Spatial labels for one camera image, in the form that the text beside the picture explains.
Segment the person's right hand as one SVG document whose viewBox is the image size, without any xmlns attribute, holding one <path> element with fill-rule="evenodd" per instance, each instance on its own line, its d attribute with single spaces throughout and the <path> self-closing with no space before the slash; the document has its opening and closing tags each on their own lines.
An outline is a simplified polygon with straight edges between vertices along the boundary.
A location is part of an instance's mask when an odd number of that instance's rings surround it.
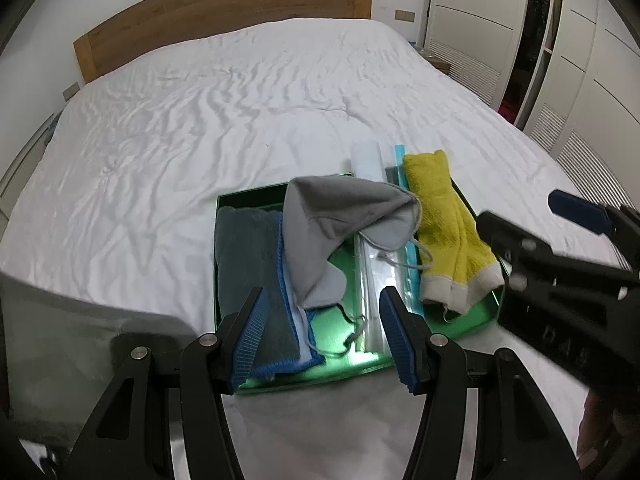
<svg viewBox="0 0 640 480">
<path fill-rule="evenodd" d="M 616 412 L 590 390 L 578 430 L 576 455 L 579 467 L 585 469 L 592 464 L 597 458 L 599 448 L 612 434 L 626 437 L 638 428 L 639 419 Z"/>
</svg>

